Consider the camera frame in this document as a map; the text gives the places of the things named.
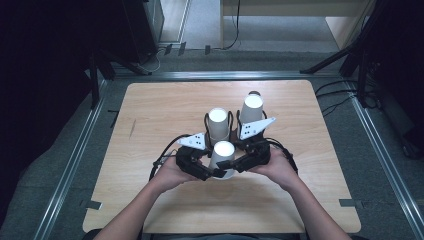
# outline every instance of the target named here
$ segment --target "white cylinder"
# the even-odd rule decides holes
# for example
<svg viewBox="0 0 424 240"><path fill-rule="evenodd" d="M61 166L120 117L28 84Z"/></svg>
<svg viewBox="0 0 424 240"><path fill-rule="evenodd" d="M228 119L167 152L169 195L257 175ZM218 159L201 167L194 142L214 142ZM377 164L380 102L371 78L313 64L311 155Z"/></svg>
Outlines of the white cylinder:
<svg viewBox="0 0 424 240"><path fill-rule="evenodd" d="M262 97L257 94L249 94L244 99L243 108L240 112L240 122L251 123L262 120Z"/></svg>
<svg viewBox="0 0 424 240"><path fill-rule="evenodd" d="M214 108L209 112L208 127L212 146L219 141L228 141L230 129L227 116L223 108Z"/></svg>
<svg viewBox="0 0 424 240"><path fill-rule="evenodd" d="M235 157L235 148L234 145L227 141L217 142L213 148L211 161L209 162L209 168L215 169L218 168L216 163L230 160L233 161ZM229 179L234 175L234 169L226 170L227 173L222 178L216 179Z"/></svg>

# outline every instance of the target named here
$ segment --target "person's left hand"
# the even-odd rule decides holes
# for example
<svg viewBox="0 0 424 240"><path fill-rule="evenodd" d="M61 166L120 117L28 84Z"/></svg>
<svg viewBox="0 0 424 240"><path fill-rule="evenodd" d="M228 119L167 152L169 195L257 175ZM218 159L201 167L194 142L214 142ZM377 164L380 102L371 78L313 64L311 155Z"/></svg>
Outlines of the person's left hand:
<svg viewBox="0 0 424 240"><path fill-rule="evenodd" d="M176 164L175 157L169 157L148 184L153 185L158 193L164 193L180 184L195 180L198 179L181 171Z"/></svg>

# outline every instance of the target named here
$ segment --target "tripod leg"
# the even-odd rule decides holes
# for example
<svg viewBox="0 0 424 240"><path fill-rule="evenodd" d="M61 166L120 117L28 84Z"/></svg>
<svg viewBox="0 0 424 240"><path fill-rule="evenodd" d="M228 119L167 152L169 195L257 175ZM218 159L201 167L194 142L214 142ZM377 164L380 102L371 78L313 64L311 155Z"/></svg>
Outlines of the tripod leg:
<svg viewBox="0 0 424 240"><path fill-rule="evenodd" d="M333 54L329 58L318 63L317 65L315 65L311 68L305 69L305 70L300 70L299 73L301 73L301 74L314 74L317 71L323 69L324 67L330 65L331 63L339 60L340 58L342 58L344 56L346 56L347 54L349 54L350 51L352 51L353 48L354 48L353 44L349 45L346 48L344 48L343 50L340 50L339 52Z"/></svg>
<svg viewBox="0 0 424 240"><path fill-rule="evenodd" d="M125 61L124 59L113 55L112 53L106 51L106 50L100 50L106 57L108 57L111 60L116 61L117 63L119 63L121 66L129 69L131 72L136 73L138 75L152 75L151 72L144 72L143 70L137 68L136 66L132 65L131 63Z"/></svg>
<svg viewBox="0 0 424 240"><path fill-rule="evenodd" d="M368 54L366 51L362 54L361 65L359 65L359 76L358 76L358 101L361 103L363 108L367 107L365 102L365 84L367 81L368 72Z"/></svg>
<svg viewBox="0 0 424 240"><path fill-rule="evenodd" d="M91 109L97 105L100 100L99 82L97 78L97 66L94 60L94 53L90 56L90 78L91 78Z"/></svg>

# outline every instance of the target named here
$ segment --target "wooden table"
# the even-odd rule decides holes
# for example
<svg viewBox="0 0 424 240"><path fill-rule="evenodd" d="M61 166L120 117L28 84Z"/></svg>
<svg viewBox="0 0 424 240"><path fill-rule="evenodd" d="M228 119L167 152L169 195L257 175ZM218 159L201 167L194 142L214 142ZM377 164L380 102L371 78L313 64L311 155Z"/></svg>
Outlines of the wooden table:
<svg viewBox="0 0 424 240"><path fill-rule="evenodd" d="M83 229L104 227L136 196L148 181L152 162L172 139L204 132L203 117L214 107L235 114L252 90L261 93L268 116L277 118L265 136L294 154L300 177L335 221L347 232L358 232L355 208L340 206L339 199L351 196L306 80L130 85L92 196L102 207L88 209ZM291 197L278 185L258 174L236 172L229 180L190 182L166 192L144 231L295 233L304 226Z"/></svg>

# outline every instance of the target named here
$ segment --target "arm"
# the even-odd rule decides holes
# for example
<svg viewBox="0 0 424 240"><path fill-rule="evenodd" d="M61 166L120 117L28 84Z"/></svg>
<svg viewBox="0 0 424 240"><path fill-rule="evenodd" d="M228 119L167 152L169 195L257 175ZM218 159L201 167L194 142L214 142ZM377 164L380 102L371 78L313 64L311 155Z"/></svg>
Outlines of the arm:
<svg viewBox="0 0 424 240"><path fill-rule="evenodd" d="M312 239L350 239L293 171L281 150L271 148L270 162L250 172L267 176L290 194Z"/></svg>
<svg viewBox="0 0 424 240"><path fill-rule="evenodd" d="M196 178L182 172L175 163L175 157L170 157L155 177L94 239L136 239L157 198L167 190L192 180Z"/></svg>

